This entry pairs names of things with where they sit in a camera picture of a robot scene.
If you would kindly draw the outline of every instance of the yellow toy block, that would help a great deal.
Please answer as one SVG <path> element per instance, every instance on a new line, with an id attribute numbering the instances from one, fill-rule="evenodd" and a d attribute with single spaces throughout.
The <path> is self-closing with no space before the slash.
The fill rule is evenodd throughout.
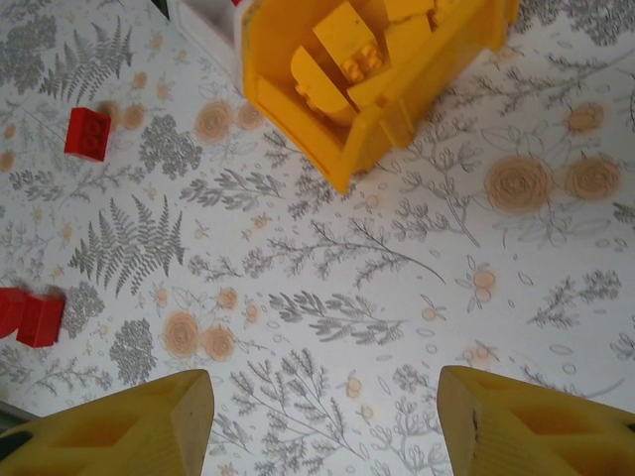
<path id="1" fill-rule="evenodd" d="M 386 88 L 390 80 L 395 77 L 396 69 L 388 67 L 383 71 L 375 73 L 373 76 L 364 79 L 359 84 L 350 86 L 346 92 L 348 97 L 355 103 L 358 108 L 366 107 L 379 97 L 381 91 Z"/>
<path id="2" fill-rule="evenodd" d="M 199 476 L 213 416 L 207 372 L 181 372 L 11 428 L 31 439 L 0 474 Z"/>
<path id="3" fill-rule="evenodd" d="M 432 33 L 427 15 L 419 15 L 405 22 L 390 25 L 384 31 L 390 64 L 397 66 L 409 60 L 423 47 Z"/>
<path id="4" fill-rule="evenodd" d="M 304 47 L 291 59 L 291 74 L 298 83 L 296 91 L 313 112 L 324 114 L 335 124 L 352 124 L 357 112 Z"/>
<path id="5" fill-rule="evenodd" d="M 373 32 L 348 2 L 342 2 L 319 22 L 314 33 L 353 84 L 384 63 Z"/>
<path id="6" fill-rule="evenodd" d="M 483 49 L 497 51 L 505 44 L 508 23 L 516 20 L 520 0 L 460 0 L 447 20 L 452 28 L 433 31 L 410 60 L 397 65 L 389 59 L 378 61 L 397 69 L 393 79 L 381 91 L 381 100 L 359 107 L 352 124 L 341 127 L 320 119 L 299 101 L 290 66 L 297 48 L 306 47 L 343 94 L 366 75 L 374 77 L 381 71 L 376 64 L 373 73 L 364 72 L 364 60 L 357 53 L 368 45 L 376 49 L 375 40 L 384 48 L 383 39 L 373 37 L 373 32 L 380 35 L 388 27 L 385 0 L 350 1 L 356 11 L 341 0 L 254 1 L 242 17 L 245 97 L 341 193 L 348 192 L 353 174 L 370 170 L 391 147 L 408 146 L 416 124 L 439 94 Z M 339 9 L 348 13 L 336 20 Z M 346 84 L 337 82 L 319 53 L 335 60 L 333 70 L 348 70 L 347 79 L 342 78 Z M 356 68 L 344 67 L 350 59 Z"/>
<path id="7" fill-rule="evenodd" d="M 435 8 L 435 0 L 384 0 L 390 23 L 397 23 L 415 15 L 426 15 Z"/>
<path id="8" fill-rule="evenodd" d="M 435 0 L 435 13 L 433 15 L 435 23 L 437 25 L 443 23 L 460 1 L 461 0 Z"/>
<path id="9" fill-rule="evenodd" d="M 635 415 L 467 367 L 437 406 L 455 476 L 635 474 Z"/>

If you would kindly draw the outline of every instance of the floral patterned surface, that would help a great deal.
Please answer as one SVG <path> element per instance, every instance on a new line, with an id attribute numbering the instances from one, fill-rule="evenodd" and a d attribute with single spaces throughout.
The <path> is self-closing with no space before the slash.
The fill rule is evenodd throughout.
<path id="1" fill-rule="evenodd" d="M 347 196 L 149 2 L 0 9 L 0 284 L 67 298 L 54 347 L 0 344 L 2 400 L 207 369 L 222 476 L 450 474 L 446 364 L 635 412 L 629 0 L 526 1 Z M 75 105 L 105 165 L 64 155 Z"/>

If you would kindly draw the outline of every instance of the yellow lego brick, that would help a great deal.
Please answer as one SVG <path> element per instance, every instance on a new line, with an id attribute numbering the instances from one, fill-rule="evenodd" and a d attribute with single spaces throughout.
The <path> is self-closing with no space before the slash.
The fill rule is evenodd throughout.
<path id="1" fill-rule="evenodd" d="M 468 367 L 437 394 L 456 476 L 635 474 L 635 415 Z"/>
<path id="2" fill-rule="evenodd" d="M 390 23 L 401 22 L 415 15 L 426 15 L 435 8 L 435 0 L 384 0 Z"/>
<path id="3" fill-rule="evenodd" d="M 389 67 L 379 71 L 371 77 L 364 79 L 359 84 L 349 87 L 346 92 L 348 97 L 358 108 L 363 108 L 375 102 L 375 99 L 386 88 L 390 80 L 395 77 L 396 69 Z"/>
<path id="4" fill-rule="evenodd" d="M 445 21 L 447 16 L 456 8 L 460 0 L 435 0 L 435 13 L 433 19 L 437 25 Z"/>
<path id="5" fill-rule="evenodd" d="M 190 370 L 11 428 L 26 443 L 3 476 L 199 476 L 214 415 L 209 374 Z"/>
<path id="6" fill-rule="evenodd" d="M 356 111 L 304 47 L 291 58 L 291 74 L 296 90 L 313 112 L 324 114 L 335 124 L 352 124 Z"/>
<path id="7" fill-rule="evenodd" d="M 357 83 L 383 64 L 377 39 L 348 2 L 314 27 L 314 33 L 346 79 Z"/>
<path id="8" fill-rule="evenodd" d="M 397 66 L 410 59 L 432 35 L 427 15 L 412 17 L 402 23 L 394 23 L 384 31 L 390 64 Z"/>

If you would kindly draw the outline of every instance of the lego brick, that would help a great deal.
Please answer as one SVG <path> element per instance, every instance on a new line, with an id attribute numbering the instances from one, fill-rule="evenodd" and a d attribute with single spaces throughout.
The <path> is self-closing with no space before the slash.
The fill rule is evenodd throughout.
<path id="1" fill-rule="evenodd" d="M 353 84 L 361 82 L 369 71 L 384 63 L 373 32 L 348 2 L 343 2 L 319 22 L 314 33 Z"/>
<path id="2" fill-rule="evenodd" d="M 434 0 L 384 0 L 390 23 L 401 22 L 415 15 L 426 15 L 435 8 Z"/>
<path id="3" fill-rule="evenodd" d="M 427 15 L 412 17 L 405 22 L 390 25 L 384 31 L 390 64 L 403 64 L 419 51 L 432 35 Z"/>
<path id="4" fill-rule="evenodd" d="M 335 124 L 352 124 L 356 111 L 303 47 L 298 47 L 291 59 L 291 74 L 298 82 L 296 90 L 313 112 L 324 114 Z"/>
<path id="5" fill-rule="evenodd" d="M 26 293 L 18 288 L 0 289 L 0 338 L 14 332 L 22 321 Z"/>
<path id="6" fill-rule="evenodd" d="M 349 87 L 346 90 L 348 97 L 350 97 L 360 109 L 372 104 L 386 88 L 390 80 L 395 77 L 396 72 L 397 70 L 394 68 L 387 68 L 363 80 L 359 84 Z"/>
<path id="7" fill-rule="evenodd" d="M 12 427 L 3 438 L 32 438 L 0 458 L 0 474 L 198 476 L 213 417 L 209 374 L 187 370 Z"/>
<path id="8" fill-rule="evenodd" d="M 30 347 L 48 347 L 58 340 L 64 300 L 27 295 L 24 316 L 16 339 Z"/>
<path id="9" fill-rule="evenodd" d="M 106 156 L 110 118 L 85 107 L 70 111 L 70 123 L 63 151 L 67 154 L 103 162 Z"/>
<path id="10" fill-rule="evenodd" d="M 433 15 L 435 23 L 437 25 L 443 23 L 459 1 L 460 0 L 435 0 L 435 13 Z"/>

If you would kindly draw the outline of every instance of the orange flower pattern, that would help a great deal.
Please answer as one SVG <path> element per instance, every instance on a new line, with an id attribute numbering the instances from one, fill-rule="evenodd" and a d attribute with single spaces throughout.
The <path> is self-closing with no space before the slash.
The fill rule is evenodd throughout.
<path id="1" fill-rule="evenodd" d="M 226 288 L 218 293 L 218 298 L 216 300 L 218 305 L 223 309 L 234 309 L 236 307 L 238 295 L 236 294 L 234 288 Z"/>
<path id="2" fill-rule="evenodd" d="M 0 172 L 9 172 L 13 169 L 16 162 L 16 155 L 12 150 L 8 150 L 0 154 Z"/>
<path id="3" fill-rule="evenodd" d="M 243 103 L 236 111 L 236 124 L 243 129 L 248 131 L 257 129 L 263 122 L 265 122 L 264 116 L 248 102 Z"/>
<path id="4" fill-rule="evenodd" d="M 592 157 L 569 167 L 565 189 L 583 200 L 596 201 L 612 196 L 619 184 L 619 169 L 604 158 Z"/>
<path id="5" fill-rule="evenodd" d="M 132 79 L 132 87 L 134 89 L 143 89 L 146 87 L 146 83 L 148 82 L 148 74 L 145 71 L 139 71 L 135 74 L 135 77 Z"/>
<path id="6" fill-rule="evenodd" d="M 550 174 L 529 157 L 503 159 L 489 170 L 485 190 L 496 208 L 509 213 L 540 210 L 549 197 Z"/>
<path id="7" fill-rule="evenodd" d="M 164 337 L 168 352 L 179 358 L 191 357 L 198 346 L 198 323 L 184 311 L 175 312 L 168 317 Z"/>
<path id="8" fill-rule="evenodd" d="M 196 136 L 207 144 L 216 144 L 229 134 L 232 122 L 231 106 L 225 101 L 208 102 L 196 116 Z"/>
<path id="9" fill-rule="evenodd" d="M 604 109 L 596 102 L 585 102 L 571 111 L 567 127 L 574 134 L 590 134 L 604 122 Z"/>
<path id="10" fill-rule="evenodd" d="M 132 104 L 124 109 L 121 117 L 121 125 L 133 131 L 143 124 L 146 116 L 146 110 L 141 104 Z"/>
<path id="11" fill-rule="evenodd" d="M 227 362 L 234 353 L 234 334 L 226 327 L 213 325 L 202 334 L 200 345 L 216 362 Z"/>

